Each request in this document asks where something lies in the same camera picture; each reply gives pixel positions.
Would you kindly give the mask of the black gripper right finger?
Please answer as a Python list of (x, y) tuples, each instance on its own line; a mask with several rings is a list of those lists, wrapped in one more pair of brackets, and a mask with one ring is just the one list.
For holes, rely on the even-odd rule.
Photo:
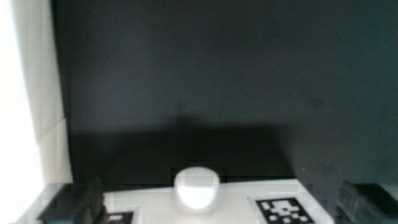
[(379, 184), (343, 182), (336, 224), (398, 224), (398, 199)]

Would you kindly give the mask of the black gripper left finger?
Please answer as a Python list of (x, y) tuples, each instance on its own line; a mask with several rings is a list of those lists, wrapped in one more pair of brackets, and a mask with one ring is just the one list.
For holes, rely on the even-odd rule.
[(66, 184), (40, 214), (43, 224), (105, 224), (107, 207), (98, 179)]

